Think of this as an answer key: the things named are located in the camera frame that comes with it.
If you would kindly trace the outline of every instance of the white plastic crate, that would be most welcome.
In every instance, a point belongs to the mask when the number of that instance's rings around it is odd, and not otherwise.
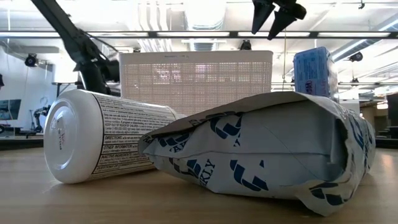
[[[167,105],[185,115],[271,92],[272,52],[121,54],[123,98]]]

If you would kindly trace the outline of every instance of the black cable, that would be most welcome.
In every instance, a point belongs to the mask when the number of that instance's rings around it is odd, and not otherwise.
[[[107,42],[105,42],[105,41],[99,39],[98,37],[95,37],[95,36],[93,36],[93,35],[87,33],[86,31],[84,31],[84,33],[85,33],[87,36],[89,36],[89,37],[91,37],[91,38],[94,38],[94,39],[100,41],[100,42],[103,43],[104,45],[107,45],[108,47],[112,48],[115,52],[119,53],[119,51],[118,51],[115,47],[113,47],[112,45],[108,44]]]

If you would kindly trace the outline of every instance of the table surface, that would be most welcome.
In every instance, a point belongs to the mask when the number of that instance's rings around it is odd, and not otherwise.
[[[151,170],[66,185],[42,149],[0,152],[1,223],[398,223],[398,150],[378,149],[370,174],[338,213],[299,201],[214,194]]]

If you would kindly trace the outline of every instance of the ceiling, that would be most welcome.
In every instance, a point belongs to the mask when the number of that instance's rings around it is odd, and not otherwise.
[[[64,11],[71,15],[75,25],[85,31],[127,31],[127,30],[187,30],[185,10],[189,0],[58,0]],[[218,14],[223,17],[222,30],[250,31],[253,5],[251,0],[195,0],[196,8],[191,9],[198,21],[211,21]],[[53,30],[40,12],[29,0],[2,0],[0,4],[0,30]],[[298,0],[307,9],[307,16],[302,21],[294,22],[288,30],[338,30],[368,31],[378,30],[388,20],[398,21],[398,0],[364,1],[365,7],[358,9],[359,0]],[[274,16],[271,15],[261,30],[271,28]],[[131,52],[133,48],[144,48],[147,40],[104,39],[120,50]],[[218,50],[237,50],[242,40],[219,39]],[[182,39],[169,41],[173,51],[190,50]],[[293,57],[297,52],[314,47],[326,47],[330,52],[339,52],[355,43],[353,40],[337,39],[252,39],[253,50],[271,50],[274,52],[273,82],[281,82],[286,74],[290,82]],[[39,47],[40,59],[57,63],[70,60],[65,53],[60,39],[12,39],[12,50],[26,54],[26,47]],[[339,81],[349,82],[358,77],[361,82],[396,81],[398,77],[398,40],[382,40],[361,52],[364,59],[351,63],[345,60],[337,62]]]

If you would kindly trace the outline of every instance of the security camera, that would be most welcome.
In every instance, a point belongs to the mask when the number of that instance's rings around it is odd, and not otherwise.
[[[250,40],[243,40],[241,47],[239,50],[251,50]]]
[[[25,65],[31,68],[37,67],[39,60],[37,60],[36,54],[29,54],[25,60]]]
[[[361,52],[358,52],[356,54],[351,55],[348,60],[351,62],[360,62],[363,59],[363,54]]]

